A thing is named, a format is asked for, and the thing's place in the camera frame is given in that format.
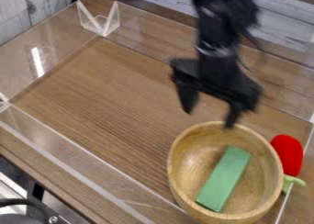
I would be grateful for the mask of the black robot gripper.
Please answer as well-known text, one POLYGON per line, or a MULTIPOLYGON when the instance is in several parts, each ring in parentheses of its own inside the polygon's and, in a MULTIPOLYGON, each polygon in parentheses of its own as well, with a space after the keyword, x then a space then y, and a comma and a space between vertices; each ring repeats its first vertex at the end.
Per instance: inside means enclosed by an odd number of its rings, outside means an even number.
POLYGON ((198 49, 198 58, 173 58, 173 81, 183 111, 190 114, 199 92, 230 103, 225 128, 231 129, 245 111, 254 111, 262 95, 261 85, 243 73, 237 50, 198 49))

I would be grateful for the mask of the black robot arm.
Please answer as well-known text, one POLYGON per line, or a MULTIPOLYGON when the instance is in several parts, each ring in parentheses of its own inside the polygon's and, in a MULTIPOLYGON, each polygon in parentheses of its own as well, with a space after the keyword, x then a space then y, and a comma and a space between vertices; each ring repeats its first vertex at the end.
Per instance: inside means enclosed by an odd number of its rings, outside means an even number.
POLYGON ((254 0, 191 0, 198 14, 198 57, 170 61, 182 108, 191 113, 205 93, 230 105, 225 127, 259 104, 262 87, 246 75, 253 69, 239 57, 241 38, 254 39, 249 28, 258 23, 254 0))

